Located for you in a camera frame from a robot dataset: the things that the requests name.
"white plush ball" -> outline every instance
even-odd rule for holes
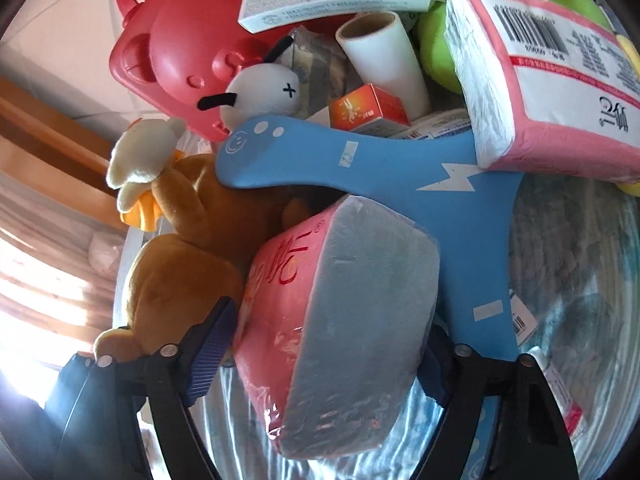
[[[226,91],[238,95],[234,106],[220,107],[220,118],[230,131],[261,115],[293,115],[300,107],[298,76],[293,70],[272,63],[245,68]]]

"cardboard tube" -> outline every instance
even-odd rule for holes
[[[431,102],[414,48],[394,12],[356,16],[335,33],[365,83],[398,97],[410,121],[431,111]]]

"black x eye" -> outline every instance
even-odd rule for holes
[[[282,89],[283,92],[289,92],[289,97],[293,99],[293,94],[296,93],[296,89],[291,87],[291,83],[287,83],[287,87]]]

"pink tissue pack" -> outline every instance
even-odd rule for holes
[[[640,181],[640,80],[608,30],[547,0],[447,0],[478,165]]]
[[[308,460],[382,444],[415,380],[439,265],[413,222],[357,196],[260,249],[234,358],[278,452]]]

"tiled wall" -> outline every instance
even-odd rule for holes
[[[115,0],[27,0],[0,40],[0,75],[115,140],[136,118],[162,116],[111,77],[121,30]]]

